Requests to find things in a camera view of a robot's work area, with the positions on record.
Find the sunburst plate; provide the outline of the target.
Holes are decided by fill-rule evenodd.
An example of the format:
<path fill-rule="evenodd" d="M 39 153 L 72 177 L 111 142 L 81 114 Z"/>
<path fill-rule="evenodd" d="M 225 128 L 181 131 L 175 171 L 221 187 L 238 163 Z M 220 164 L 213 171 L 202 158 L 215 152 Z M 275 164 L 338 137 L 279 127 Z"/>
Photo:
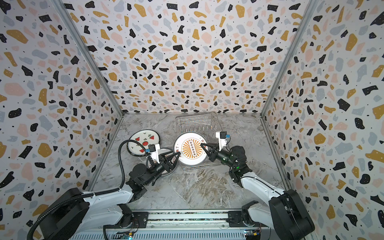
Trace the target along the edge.
<path fill-rule="evenodd" d="M 188 132 L 181 134 L 174 142 L 174 151 L 181 153 L 179 161 L 186 166 L 196 166 L 207 158 L 206 149 L 201 144 L 206 144 L 207 140 L 199 133 Z"/>

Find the watermelon pattern plate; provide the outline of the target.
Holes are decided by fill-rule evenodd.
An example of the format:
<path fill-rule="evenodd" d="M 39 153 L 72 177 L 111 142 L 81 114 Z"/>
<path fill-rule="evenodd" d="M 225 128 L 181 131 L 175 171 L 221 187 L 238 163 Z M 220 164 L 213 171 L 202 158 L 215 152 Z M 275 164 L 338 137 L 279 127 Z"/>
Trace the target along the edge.
<path fill-rule="evenodd" d="M 161 141 L 160 135 L 153 130 L 141 130 L 134 133 L 130 140 L 134 140 L 140 143 L 145 149 L 148 149 L 150 144 L 159 144 Z M 136 143 L 127 143 L 128 152 L 135 157 L 142 157 L 145 155 L 145 150 L 143 150 L 140 145 Z"/>

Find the white plate red rim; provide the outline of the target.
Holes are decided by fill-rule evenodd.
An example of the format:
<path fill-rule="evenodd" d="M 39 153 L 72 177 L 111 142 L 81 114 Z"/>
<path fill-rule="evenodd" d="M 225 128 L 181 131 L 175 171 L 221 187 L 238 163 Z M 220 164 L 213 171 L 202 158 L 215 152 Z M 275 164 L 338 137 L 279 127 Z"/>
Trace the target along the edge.
<path fill-rule="evenodd" d="M 166 177 L 178 167 L 181 153 L 175 153 L 169 148 L 161 148 L 150 152 L 147 157 L 146 167 L 148 169 L 163 170 L 160 177 Z"/>

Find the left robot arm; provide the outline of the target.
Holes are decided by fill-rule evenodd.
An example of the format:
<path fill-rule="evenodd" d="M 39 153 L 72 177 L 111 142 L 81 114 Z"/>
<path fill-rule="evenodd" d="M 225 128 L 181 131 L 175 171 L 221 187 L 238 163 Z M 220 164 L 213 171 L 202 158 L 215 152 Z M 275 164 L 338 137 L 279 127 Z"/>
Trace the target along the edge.
<path fill-rule="evenodd" d="M 68 240 L 79 232 L 101 226 L 128 227 L 133 222 L 128 203 L 140 199 L 147 191 L 145 187 L 154 185 L 163 172 L 171 173 L 180 155 L 168 151 L 160 154 L 159 164 L 151 168 L 136 165 L 129 174 L 130 179 L 117 188 L 98 192 L 68 190 L 38 217 L 27 239 L 33 239 L 37 229 L 45 240 Z"/>

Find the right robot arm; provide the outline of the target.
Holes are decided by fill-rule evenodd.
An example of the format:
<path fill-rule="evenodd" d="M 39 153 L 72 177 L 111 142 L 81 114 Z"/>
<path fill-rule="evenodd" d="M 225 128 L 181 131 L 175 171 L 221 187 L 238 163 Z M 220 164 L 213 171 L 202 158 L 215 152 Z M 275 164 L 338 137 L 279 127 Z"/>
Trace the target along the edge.
<path fill-rule="evenodd" d="M 229 175 L 235 184 L 260 199 L 242 206 L 240 216 L 228 219 L 230 224 L 264 225 L 274 230 L 281 240 L 301 240 L 315 230 L 298 193 L 277 188 L 257 176 L 247 165 L 243 147 L 234 146 L 229 151 L 217 144 L 201 144 L 201 147 L 210 161 L 218 160 L 229 167 Z"/>

